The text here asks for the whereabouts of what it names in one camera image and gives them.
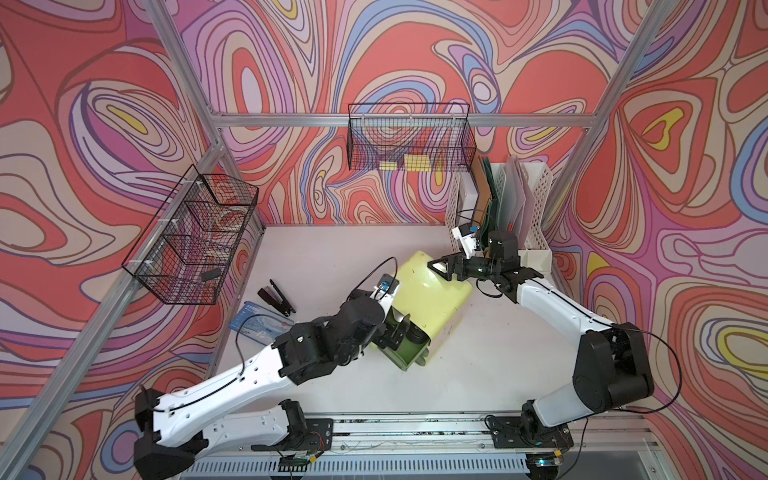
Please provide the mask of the green drawer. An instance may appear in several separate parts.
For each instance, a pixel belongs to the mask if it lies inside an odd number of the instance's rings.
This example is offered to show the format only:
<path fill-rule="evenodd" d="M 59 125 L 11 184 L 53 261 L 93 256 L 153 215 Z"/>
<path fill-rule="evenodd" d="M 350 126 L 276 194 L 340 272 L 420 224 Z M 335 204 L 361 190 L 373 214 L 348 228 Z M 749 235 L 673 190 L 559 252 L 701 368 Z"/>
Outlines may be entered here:
<path fill-rule="evenodd" d="M 413 365 L 425 367 L 429 355 L 430 336 L 414 321 L 411 322 L 411 328 L 398 350 L 381 350 L 376 346 L 402 371 L 407 371 Z"/>

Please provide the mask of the green drawer cabinet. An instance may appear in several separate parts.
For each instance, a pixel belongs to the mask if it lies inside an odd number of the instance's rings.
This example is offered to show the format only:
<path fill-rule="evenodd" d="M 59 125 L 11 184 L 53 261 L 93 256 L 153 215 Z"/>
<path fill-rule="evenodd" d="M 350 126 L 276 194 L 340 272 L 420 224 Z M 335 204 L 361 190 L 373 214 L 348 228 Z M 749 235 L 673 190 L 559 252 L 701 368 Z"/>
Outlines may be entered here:
<path fill-rule="evenodd" d="M 417 251 L 399 268 L 400 285 L 391 307 L 410 314 L 411 320 L 430 336 L 426 364 L 437 357 L 440 347 L 459 325 L 472 293 L 468 282 L 446 281 L 429 270 L 430 260 L 428 254 Z"/>

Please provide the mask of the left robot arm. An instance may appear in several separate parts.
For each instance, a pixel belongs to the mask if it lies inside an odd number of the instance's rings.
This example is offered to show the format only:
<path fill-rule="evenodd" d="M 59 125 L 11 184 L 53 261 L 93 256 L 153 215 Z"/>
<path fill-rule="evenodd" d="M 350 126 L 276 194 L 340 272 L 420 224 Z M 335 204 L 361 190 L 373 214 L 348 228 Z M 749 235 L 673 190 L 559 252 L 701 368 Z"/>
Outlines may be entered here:
<path fill-rule="evenodd" d="M 247 442 L 300 445 L 308 436 L 298 406 L 242 414 L 240 408 L 331 374 L 371 343 L 398 348 L 411 327 L 391 294 L 359 292 L 331 316 L 297 323 L 240 365 L 176 393 L 142 389 L 134 418 L 133 463 L 143 479 L 169 479 L 207 454 Z"/>

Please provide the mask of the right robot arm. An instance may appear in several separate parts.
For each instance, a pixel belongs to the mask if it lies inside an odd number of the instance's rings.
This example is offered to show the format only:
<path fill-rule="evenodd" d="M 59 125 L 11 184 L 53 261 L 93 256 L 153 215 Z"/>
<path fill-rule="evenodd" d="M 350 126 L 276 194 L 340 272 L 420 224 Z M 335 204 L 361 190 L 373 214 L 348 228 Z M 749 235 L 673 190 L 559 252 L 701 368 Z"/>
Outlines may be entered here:
<path fill-rule="evenodd" d="M 497 291 L 545 320 L 577 347 L 571 381 L 521 410 L 521 437 L 530 445 L 554 439 L 574 420 L 588 418 L 652 396 L 654 380 L 644 334 L 630 323 L 616 324 L 568 298 L 538 270 L 522 264 L 511 231 L 493 231 L 488 253 L 463 247 L 427 262 L 446 281 L 490 281 Z"/>

